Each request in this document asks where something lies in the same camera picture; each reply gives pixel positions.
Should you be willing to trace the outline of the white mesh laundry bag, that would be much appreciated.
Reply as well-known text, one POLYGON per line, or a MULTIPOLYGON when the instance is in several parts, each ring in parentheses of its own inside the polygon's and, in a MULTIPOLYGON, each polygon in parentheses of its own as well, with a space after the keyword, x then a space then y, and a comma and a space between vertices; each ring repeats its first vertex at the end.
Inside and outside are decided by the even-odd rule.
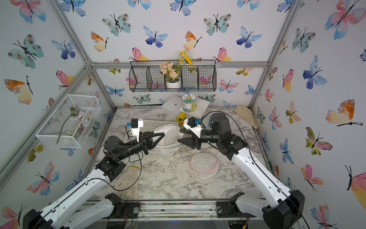
POLYGON ((219 171, 219 161, 212 153, 196 153, 190 160, 190 168, 193 174, 202 180, 211 179, 219 171))

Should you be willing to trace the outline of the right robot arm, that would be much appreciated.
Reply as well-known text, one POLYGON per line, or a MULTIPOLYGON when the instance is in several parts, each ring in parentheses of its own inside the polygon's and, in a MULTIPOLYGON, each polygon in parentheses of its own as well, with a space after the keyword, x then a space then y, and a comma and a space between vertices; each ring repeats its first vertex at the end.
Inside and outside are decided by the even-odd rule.
POLYGON ((200 149, 203 143, 215 144, 222 155, 246 173, 264 196, 264 199, 252 198, 239 192, 230 198, 228 210, 223 210, 221 215, 225 218, 230 213, 252 215, 264 220, 270 229, 292 228, 303 216, 305 196, 277 179, 254 156, 244 136, 232 133, 229 115, 214 111, 210 116, 211 129, 207 129, 201 119, 186 119, 180 131, 190 137, 178 139, 178 142, 191 149, 200 149))

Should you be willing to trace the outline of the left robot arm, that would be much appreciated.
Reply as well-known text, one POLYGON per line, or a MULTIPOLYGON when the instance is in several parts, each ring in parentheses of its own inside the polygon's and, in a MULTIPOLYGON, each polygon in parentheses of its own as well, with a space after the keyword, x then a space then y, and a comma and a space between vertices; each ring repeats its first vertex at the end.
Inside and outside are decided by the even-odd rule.
POLYGON ((110 216, 114 209, 123 210, 123 200, 115 193, 108 194, 97 204, 76 212, 103 186, 109 185, 126 167, 122 160, 140 152, 148 154, 164 138, 163 133, 139 133, 138 139, 128 143, 116 136, 107 138, 105 157, 79 184, 61 198, 40 211, 31 210, 23 217, 24 229, 71 229, 87 227, 110 216))

